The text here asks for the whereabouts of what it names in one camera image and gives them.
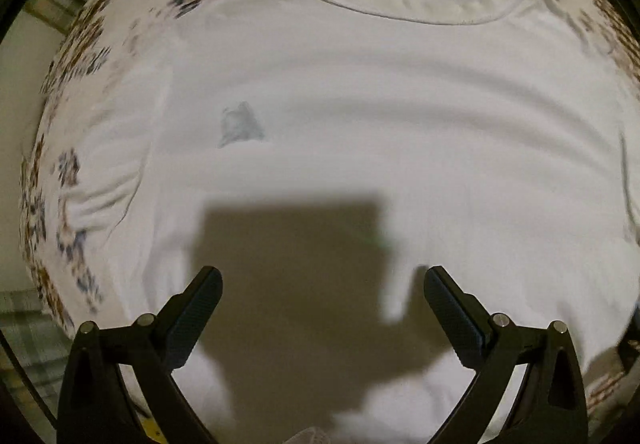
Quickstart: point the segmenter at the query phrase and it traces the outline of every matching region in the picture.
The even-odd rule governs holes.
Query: patterned bedspread
[[[65,196],[82,167],[78,141],[90,127],[83,123],[84,112],[110,95],[168,22],[202,1],[89,0],[42,85],[44,114],[33,153],[22,165],[21,240],[45,309],[69,335],[83,319],[106,309],[112,295],[109,277],[86,258],[92,234],[67,222]],[[556,1],[637,88],[640,49],[609,1]],[[601,389],[596,400],[610,391],[610,386]]]

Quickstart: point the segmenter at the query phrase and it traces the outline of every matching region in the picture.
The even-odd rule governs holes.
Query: white fabric
[[[82,119],[68,222],[129,321],[221,269],[174,374],[221,442],[432,436],[472,374],[418,265],[566,321],[584,368],[625,329],[638,104],[552,0],[206,0],[139,60]]]

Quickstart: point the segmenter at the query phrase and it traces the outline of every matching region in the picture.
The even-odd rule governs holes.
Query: silver bolt head
[[[507,316],[506,314],[503,314],[502,312],[498,312],[497,314],[494,314],[494,323],[498,327],[506,327],[510,322],[511,320],[509,319],[509,316]]]
[[[554,329],[556,329],[561,334],[564,334],[568,330],[566,323],[560,320],[554,321]]]
[[[141,314],[140,316],[138,316],[138,319],[136,319],[136,323],[141,327],[148,327],[155,320],[156,316],[154,314],[151,314],[150,312],[147,312],[146,314]]]
[[[89,334],[95,328],[95,323],[93,321],[85,321],[80,326],[80,332],[82,334]]]

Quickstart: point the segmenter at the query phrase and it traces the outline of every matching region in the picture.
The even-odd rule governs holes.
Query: textured clamp pad
[[[465,294],[443,267],[424,277],[424,297],[465,368],[479,370],[491,346],[489,314],[475,296]]]
[[[222,275],[215,267],[206,266],[183,293],[172,296],[162,307],[152,339],[164,348],[162,363],[167,370],[187,362],[220,297]]]

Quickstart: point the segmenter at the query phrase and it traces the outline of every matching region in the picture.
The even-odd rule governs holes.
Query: clamp jaw
[[[517,364],[528,363],[511,413],[494,444],[585,444],[587,411],[580,368],[567,327],[518,327],[489,315],[442,267],[425,273],[424,295],[463,366],[476,377],[430,444],[476,444],[491,421]],[[222,276],[203,267],[158,316],[76,334],[58,407],[58,444],[152,444],[127,395],[119,363],[130,364],[152,414],[170,444],[217,444],[171,371],[186,363],[222,297]]]

